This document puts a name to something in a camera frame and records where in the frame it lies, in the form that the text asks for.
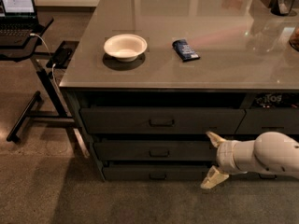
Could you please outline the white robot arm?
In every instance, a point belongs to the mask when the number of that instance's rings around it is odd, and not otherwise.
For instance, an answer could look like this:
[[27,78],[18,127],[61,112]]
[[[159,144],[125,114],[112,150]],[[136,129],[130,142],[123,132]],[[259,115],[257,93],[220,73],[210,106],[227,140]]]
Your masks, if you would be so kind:
[[266,132],[249,141],[227,140],[213,132],[206,135],[217,149],[217,166],[207,172],[202,189],[212,189],[230,175],[247,172],[299,178],[299,143],[286,134]]

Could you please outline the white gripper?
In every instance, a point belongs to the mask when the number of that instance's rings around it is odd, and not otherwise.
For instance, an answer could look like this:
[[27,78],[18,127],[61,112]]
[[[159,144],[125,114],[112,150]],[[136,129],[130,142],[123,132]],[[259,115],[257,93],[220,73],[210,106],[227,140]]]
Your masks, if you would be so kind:
[[212,166],[201,183],[202,189],[212,189],[225,181],[229,175],[241,174],[240,169],[235,164],[234,158],[234,152],[238,141],[226,141],[224,138],[211,131],[207,131],[206,135],[213,147],[218,148],[216,161],[221,169]]

